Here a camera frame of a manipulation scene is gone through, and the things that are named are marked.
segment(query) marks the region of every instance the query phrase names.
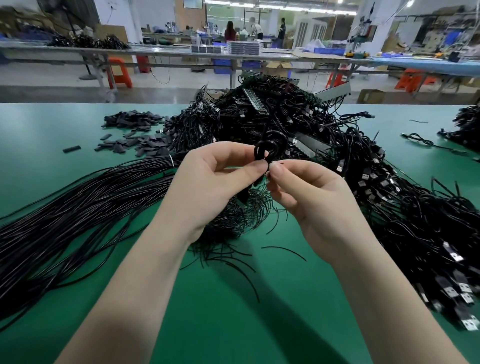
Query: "factory floor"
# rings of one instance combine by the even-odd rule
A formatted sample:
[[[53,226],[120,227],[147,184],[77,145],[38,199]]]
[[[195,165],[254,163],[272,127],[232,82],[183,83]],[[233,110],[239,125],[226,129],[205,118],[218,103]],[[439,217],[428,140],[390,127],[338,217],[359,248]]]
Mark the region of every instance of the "factory floor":
[[[84,66],[53,66],[48,64],[12,63],[0,66],[0,102],[103,102],[97,80],[81,81],[86,75]],[[328,74],[294,73],[300,79],[299,86],[310,92],[324,90]],[[156,68],[154,74],[131,75],[133,88],[119,86],[119,103],[187,104],[199,88],[208,84],[209,89],[225,89],[229,75],[215,74],[213,70],[193,73],[189,69]],[[378,89],[386,92],[385,104],[470,104],[476,88],[461,86],[447,89],[440,96],[439,85],[423,86],[416,98],[412,94],[395,90],[398,79],[388,75],[356,75],[351,80],[352,95],[346,103],[356,103],[363,89]]]

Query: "hand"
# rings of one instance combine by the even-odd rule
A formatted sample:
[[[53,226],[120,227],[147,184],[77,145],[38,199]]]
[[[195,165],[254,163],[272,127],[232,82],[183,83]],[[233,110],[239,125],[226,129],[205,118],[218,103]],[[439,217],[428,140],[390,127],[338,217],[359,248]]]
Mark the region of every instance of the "hand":
[[[312,249],[332,264],[375,236],[343,178],[305,160],[270,165],[267,189],[299,223]]]
[[[184,234],[186,243],[198,240],[228,201],[267,171],[267,162],[255,161],[253,149],[218,142],[189,152],[157,212],[159,219]]]

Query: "right hand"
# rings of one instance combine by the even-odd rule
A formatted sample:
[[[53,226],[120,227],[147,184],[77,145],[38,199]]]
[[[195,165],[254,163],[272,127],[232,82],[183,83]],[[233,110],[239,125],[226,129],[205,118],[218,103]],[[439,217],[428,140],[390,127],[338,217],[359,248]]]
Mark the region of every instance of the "right hand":
[[[345,180],[305,160],[270,164],[267,189],[299,223],[312,249],[334,264],[363,244],[376,242]]]

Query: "left hand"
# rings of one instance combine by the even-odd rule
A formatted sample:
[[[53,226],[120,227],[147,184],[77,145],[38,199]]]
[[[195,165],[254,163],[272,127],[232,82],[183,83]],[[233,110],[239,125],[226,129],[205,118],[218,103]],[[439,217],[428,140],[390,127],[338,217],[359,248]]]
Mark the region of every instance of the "left hand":
[[[190,151],[162,201],[158,218],[177,230],[187,244],[197,241],[228,201],[267,171],[268,163],[255,161],[253,149],[218,142]]]

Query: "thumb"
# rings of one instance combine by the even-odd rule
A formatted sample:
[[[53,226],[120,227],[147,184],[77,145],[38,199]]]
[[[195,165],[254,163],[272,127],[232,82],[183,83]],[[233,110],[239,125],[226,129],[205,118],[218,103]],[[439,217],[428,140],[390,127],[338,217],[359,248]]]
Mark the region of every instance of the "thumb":
[[[267,172],[268,163],[265,159],[256,160],[232,173],[221,177],[222,188],[234,196],[244,190]]]
[[[270,164],[270,179],[297,201],[307,201],[313,186],[276,161]]]

